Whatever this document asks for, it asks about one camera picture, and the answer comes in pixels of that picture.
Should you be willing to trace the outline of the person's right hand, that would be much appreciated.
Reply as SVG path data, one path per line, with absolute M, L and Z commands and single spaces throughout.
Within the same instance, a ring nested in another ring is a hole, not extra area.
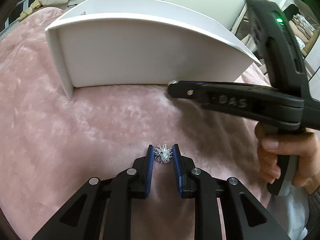
M 319 138 L 314 131 L 308 129 L 298 135 L 272 135 L 267 134 L 259 122 L 255 127 L 255 135 L 258 140 L 260 175 L 265 181 L 272 184 L 280 178 L 278 156 L 296 155 L 298 167 L 292 185 L 304 187 L 308 194 L 319 189 Z

